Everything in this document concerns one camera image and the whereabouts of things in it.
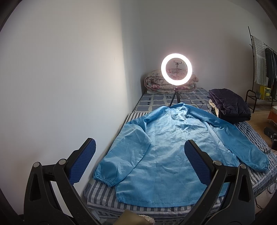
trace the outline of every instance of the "wooden floor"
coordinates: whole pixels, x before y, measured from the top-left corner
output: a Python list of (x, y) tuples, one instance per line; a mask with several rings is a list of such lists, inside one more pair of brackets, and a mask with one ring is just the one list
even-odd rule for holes
[[(251, 120), (247, 121), (247, 122), (262, 137), (262, 139), (265, 140), (267, 145), (269, 147), (271, 147), (271, 139), (263, 133), (263, 129), (265, 127), (270, 127), (270, 128), (277, 131), (277, 127), (275, 127), (272, 123), (267, 122), (267, 117), (268, 117), (269, 112), (270, 112), (270, 110), (255, 111), (255, 113), (252, 113)], [(277, 154), (277, 151), (272, 150), (272, 152), (275, 155)], [(271, 185), (270, 192), (275, 192), (274, 191), (274, 184)], [(272, 196), (273, 196), (273, 194), (270, 194), (268, 192), (268, 190), (265, 190), (263, 193), (261, 193), (257, 197), (257, 202), (261, 207), (264, 208), (267, 205), (267, 203), (270, 201)], [(255, 206), (255, 213), (257, 213), (259, 211), (260, 211), (260, 209), (257, 206)]]
[(263, 133), (265, 127), (272, 128), (277, 131), (277, 127), (273, 123), (267, 122), (267, 117), (270, 110), (256, 110), (255, 113), (252, 113), (251, 120), (247, 121), (251, 127), (262, 137), (263, 140), (271, 147), (271, 139)]

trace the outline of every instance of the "hanging clothes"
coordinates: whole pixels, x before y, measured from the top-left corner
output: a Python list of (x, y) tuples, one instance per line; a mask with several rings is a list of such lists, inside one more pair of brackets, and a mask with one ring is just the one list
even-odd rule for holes
[(255, 82), (257, 84), (266, 86), (266, 58), (264, 43), (254, 36), (252, 36), (252, 41), (255, 66)]
[(277, 92), (277, 55), (270, 49), (265, 49), (267, 87), (271, 88), (271, 97), (276, 98)]

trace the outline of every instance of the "light blue anti-static jacket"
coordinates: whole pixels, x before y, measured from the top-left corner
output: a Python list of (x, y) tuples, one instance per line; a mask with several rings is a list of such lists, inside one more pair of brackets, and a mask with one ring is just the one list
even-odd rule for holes
[(234, 125), (179, 103), (125, 124), (93, 178), (115, 185), (117, 200), (126, 204), (154, 208), (195, 204), (207, 186), (184, 153), (189, 139), (226, 166), (237, 167), (240, 159), (259, 172), (268, 168), (267, 155)]

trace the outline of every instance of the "striped towel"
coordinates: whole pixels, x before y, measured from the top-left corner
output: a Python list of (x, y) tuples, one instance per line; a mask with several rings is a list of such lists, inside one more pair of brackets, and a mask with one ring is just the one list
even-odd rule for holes
[(257, 84), (267, 86), (266, 83), (266, 59), (264, 43), (258, 38), (252, 36), (253, 51), (254, 51), (254, 65), (255, 65), (255, 82)]

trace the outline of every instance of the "mattress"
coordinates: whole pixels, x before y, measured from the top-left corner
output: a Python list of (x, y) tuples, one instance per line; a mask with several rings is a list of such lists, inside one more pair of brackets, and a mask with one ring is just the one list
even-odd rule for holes
[[(180, 94), (181, 102), (192, 105), (203, 110), (208, 110), (209, 93), (203, 88), (196, 88), (191, 93)], [(161, 106), (169, 106), (173, 94), (144, 94), (136, 106), (134, 112), (151, 112)], [(177, 99), (173, 100), (173, 105), (177, 104)]]
[[(192, 103), (190, 105), (194, 105), (196, 107), (201, 107), (203, 103), (199, 103), (197, 101), (208, 102), (208, 98), (206, 99), (207, 91), (199, 88), (199, 92), (196, 90), (195, 93), (187, 96)], [(167, 94), (144, 94), (141, 98), (141, 101), (138, 103), (134, 112), (129, 114), (126, 119), (126, 122), (129, 122), (133, 119), (141, 117), (143, 115), (148, 114), (148, 111), (140, 111), (142, 109), (153, 110), (153, 106), (157, 106), (155, 104), (155, 96), (163, 96), (165, 102), (167, 103), (166, 96)], [(148, 108), (139, 108), (143, 105), (142, 102), (150, 102)], [(261, 151), (268, 155), (268, 159), (270, 162), (269, 170), (264, 173), (255, 172), (253, 169), (248, 167), (248, 171), (250, 174), (250, 179), (252, 182), (254, 195), (258, 196), (262, 193), (267, 187), (272, 185), (276, 181), (277, 177), (277, 158), (271, 152), (268, 145), (261, 138), (261, 136), (253, 130), (253, 128), (247, 123), (242, 122), (235, 124), (235, 126)], [(115, 220), (124, 212), (125, 209), (129, 209), (137, 214), (143, 214), (150, 216), (155, 219), (155, 224), (157, 225), (175, 225), (179, 224), (180, 221), (183, 220), (184, 216), (186, 216), (191, 208), (194, 205), (182, 206), (182, 207), (171, 207), (171, 208), (147, 208), (147, 207), (139, 207), (128, 205), (125, 203), (120, 203), (116, 200), (116, 193), (114, 187), (108, 187), (107, 185), (93, 180), (92, 178), (89, 180), (85, 190), (83, 191), (83, 198), (86, 201), (86, 205), (89, 209), (94, 210), (101, 219), (108, 220), (111, 224), (115, 222)], [(220, 204), (223, 200), (223, 197), (219, 197), (215, 205), (211, 210), (211, 214), (216, 212), (220, 207)]]

